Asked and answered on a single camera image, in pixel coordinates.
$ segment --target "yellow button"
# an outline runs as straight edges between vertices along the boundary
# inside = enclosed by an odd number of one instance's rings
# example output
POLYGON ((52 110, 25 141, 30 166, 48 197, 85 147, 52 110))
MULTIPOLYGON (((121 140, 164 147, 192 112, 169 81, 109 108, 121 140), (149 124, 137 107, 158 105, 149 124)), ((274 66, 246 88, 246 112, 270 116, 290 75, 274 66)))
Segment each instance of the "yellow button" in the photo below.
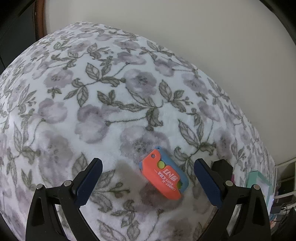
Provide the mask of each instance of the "yellow button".
POLYGON ((157 163, 157 167, 158 167, 159 169, 164 169, 164 167, 165 167, 165 163, 164 163, 163 161, 159 161, 159 162, 157 163))

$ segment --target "cable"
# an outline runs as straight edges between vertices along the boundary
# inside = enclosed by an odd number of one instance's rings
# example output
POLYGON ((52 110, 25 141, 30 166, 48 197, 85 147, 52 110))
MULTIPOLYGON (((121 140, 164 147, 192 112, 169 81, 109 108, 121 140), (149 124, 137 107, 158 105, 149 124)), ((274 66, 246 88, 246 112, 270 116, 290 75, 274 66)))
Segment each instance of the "cable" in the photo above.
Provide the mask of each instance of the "cable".
POLYGON ((285 215, 281 218, 281 220, 279 220, 279 221, 272 220, 271 222, 280 223, 281 221, 283 221, 283 220, 285 219, 285 217, 287 216, 288 207, 287 207, 287 206, 282 207, 281 210, 286 210, 286 213, 285 213, 285 215))

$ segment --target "wooden frame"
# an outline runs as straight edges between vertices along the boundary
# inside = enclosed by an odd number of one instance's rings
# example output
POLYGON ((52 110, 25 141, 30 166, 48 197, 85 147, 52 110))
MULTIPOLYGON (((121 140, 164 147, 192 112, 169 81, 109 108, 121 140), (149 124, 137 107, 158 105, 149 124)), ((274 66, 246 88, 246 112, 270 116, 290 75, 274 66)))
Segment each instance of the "wooden frame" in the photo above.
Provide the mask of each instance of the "wooden frame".
POLYGON ((45 23, 45 0, 36 0, 34 7, 34 24, 36 40, 47 35, 45 23))

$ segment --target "gray leaf pattern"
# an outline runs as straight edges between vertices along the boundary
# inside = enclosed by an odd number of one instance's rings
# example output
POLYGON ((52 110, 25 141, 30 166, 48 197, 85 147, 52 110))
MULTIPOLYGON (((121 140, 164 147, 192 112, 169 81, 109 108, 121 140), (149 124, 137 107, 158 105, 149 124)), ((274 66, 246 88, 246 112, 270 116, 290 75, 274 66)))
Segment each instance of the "gray leaf pattern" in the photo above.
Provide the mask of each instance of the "gray leaf pattern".
MULTIPOLYGON (((198 239, 213 217, 193 171, 199 157, 227 159, 236 185, 246 185, 250 170, 273 183, 272 157, 227 93, 133 33, 66 26, 17 57, 0 87, 0 209, 21 235, 36 184, 61 185, 94 157, 104 170, 84 215, 101 240, 198 239), (139 162, 157 145, 190 180, 192 191, 177 201, 139 176, 139 162), (188 213, 198 215, 189 220, 188 213)), ((61 209, 59 216, 68 235, 61 209)))

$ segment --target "blue gripper pad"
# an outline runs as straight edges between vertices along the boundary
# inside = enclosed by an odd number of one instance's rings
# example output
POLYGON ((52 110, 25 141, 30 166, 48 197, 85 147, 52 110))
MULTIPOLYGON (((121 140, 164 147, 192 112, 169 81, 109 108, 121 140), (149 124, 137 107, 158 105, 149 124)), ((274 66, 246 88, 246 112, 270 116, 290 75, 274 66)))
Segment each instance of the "blue gripper pad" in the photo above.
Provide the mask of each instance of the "blue gripper pad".
POLYGON ((103 163, 100 159, 94 158, 87 168, 80 172, 74 181, 80 184, 77 187, 75 205, 83 206, 87 203, 99 177, 103 171, 103 163))
POLYGON ((222 206, 222 193, 218 185, 215 183, 210 173, 213 172, 209 166, 204 162, 204 166, 201 161, 203 159, 197 159, 194 162, 194 173, 200 182, 203 190, 205 191, 209 201, 212 205, 216 206, 218 209, 222 206))

